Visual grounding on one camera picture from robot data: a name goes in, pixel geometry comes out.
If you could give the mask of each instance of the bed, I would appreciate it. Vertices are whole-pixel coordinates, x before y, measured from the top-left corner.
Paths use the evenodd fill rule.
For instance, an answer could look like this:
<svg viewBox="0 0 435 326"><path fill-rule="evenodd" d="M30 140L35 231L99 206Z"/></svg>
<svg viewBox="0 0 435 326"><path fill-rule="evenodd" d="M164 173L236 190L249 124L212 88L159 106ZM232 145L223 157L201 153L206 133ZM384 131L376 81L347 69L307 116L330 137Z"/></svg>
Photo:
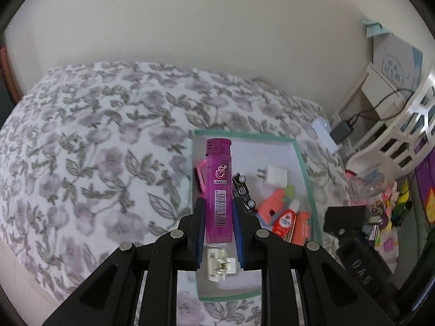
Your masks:
<svg viewBox="0 0 435 326"><path fill-rule="evenodd" d="M0 131L1 237L58 303L123 241L155 241L191 212L198 128L294 137L321 226L348 203L343 165L310 123L321 106L270 84L160 63L49 71ZM323 235L333 256L337 241ZM180 272L178 325L260 323L260 297L201 303Z"/></svg>

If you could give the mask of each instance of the barcode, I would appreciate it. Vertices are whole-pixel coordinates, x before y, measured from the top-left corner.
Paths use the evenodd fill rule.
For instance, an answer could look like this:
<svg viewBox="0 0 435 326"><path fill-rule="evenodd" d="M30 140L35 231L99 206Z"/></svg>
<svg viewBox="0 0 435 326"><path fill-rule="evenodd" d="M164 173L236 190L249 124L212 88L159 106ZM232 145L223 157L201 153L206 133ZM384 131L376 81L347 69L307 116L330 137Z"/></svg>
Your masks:
<svg viewBox="0 0 435 326"><path fill-rule="evenodd" d="M227 191L215 190L215 224L227 224Z"/></svg>

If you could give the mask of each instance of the laundry basket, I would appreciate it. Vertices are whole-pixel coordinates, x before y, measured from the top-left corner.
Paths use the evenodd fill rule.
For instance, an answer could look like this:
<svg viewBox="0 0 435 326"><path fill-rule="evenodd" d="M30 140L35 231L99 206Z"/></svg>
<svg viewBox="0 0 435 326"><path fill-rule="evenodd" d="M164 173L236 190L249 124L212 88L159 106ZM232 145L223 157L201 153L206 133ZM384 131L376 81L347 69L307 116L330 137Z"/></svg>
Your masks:
<svg viewBox="0 0 435 326"><path fill-rule="evenodd" d="M370 145L352 155L346 169L362 173L382 164L390 178L412 171L435 145L435 62L399 115Z"/></svg>

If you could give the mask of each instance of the floral bedsheet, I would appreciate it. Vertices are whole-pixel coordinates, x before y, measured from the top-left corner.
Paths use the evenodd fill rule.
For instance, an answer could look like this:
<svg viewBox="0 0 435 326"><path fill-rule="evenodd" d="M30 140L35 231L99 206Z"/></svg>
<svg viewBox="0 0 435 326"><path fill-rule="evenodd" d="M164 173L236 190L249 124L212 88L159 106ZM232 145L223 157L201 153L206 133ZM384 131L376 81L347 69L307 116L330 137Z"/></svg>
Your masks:
<svg viewBox="0 0 435 326"><path fill-rule="evenodd" d="M0 131L1 236L62 302L121 242L151 243L190 214L198 128L295 137L323 225L348 195L339 156L310 125L318 116L313 102L221 73L145 62L52 69ZM180 273L178 325L260 324L260 297L200 303L196 293L194 274Z"/></svg>

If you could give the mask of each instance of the toy car wheel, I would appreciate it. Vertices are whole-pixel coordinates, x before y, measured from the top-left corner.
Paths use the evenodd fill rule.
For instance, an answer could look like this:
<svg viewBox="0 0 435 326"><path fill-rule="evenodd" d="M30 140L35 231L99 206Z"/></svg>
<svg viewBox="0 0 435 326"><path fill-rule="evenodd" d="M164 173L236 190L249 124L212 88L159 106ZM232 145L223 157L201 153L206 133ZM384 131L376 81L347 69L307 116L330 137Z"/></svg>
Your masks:
<svg viewBox="0 0 435 326"><path fill-rule="evenodd" d="M255 208L255 201L254 200L249 200L246 204L250 209Z"/></svg>

